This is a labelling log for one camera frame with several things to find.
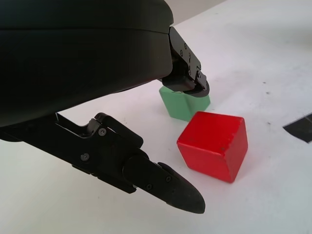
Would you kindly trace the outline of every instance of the red wooden block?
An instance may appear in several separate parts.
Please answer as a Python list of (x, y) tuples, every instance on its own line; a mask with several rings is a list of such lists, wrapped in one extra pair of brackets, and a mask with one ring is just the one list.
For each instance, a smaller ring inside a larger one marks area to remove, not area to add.
[(177, 145), (189, 168), (232, 183), (248, 148), (245, 120), (197, 112)]

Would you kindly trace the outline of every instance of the white table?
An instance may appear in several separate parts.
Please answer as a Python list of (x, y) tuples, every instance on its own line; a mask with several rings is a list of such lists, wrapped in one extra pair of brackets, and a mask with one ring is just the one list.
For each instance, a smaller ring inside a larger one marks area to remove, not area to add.
[(133, 129), (151, 160), (201, 191), (205, 214), (143, 191), (128, 195), (24, 143), (1, 141), (0, 233), (312, 233), (312, 144), (282, 128), (312, 112), (311, 10), (311, 0), (229, 0), (176, 26), (208, 77), (207, 111), (246, 120), (249, 151), (233, 184), (187, 168), (176, 147), (187, 123), (167, 115), (158, 81), (63, 112), (78, 124), (105, 112)]

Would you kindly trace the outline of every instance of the black tape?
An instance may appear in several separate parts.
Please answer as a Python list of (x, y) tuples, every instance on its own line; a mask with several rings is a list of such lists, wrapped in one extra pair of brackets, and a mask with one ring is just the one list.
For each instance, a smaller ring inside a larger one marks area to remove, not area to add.
[(283, 127), (294, 137), (310, 143), (312, 141), (312, 114)]

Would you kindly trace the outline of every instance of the robotic arm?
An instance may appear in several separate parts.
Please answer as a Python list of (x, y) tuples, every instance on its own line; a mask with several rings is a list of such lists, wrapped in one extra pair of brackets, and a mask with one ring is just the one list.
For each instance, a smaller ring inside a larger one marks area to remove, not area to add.
[(0, 9), (0, 139), (24, 141), (127, 193), (137, 187), (201, 214), (199, 191), (143, 139), (99, 113), (77, 126), (59, 111), (158, 79), (173, 91), (209, 93), (201, 64), (164, 0), (10, 0)]

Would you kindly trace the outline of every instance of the green wooden block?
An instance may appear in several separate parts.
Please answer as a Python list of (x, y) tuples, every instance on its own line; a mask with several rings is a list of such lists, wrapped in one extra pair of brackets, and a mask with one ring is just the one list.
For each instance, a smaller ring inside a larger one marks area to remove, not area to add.
[(210, 104), (209, 96), (193, 97), (182, 92), (174, 92), (163, 86), (159, 93), (172, 118), (190, 121), (197, 111), (205, 111)]

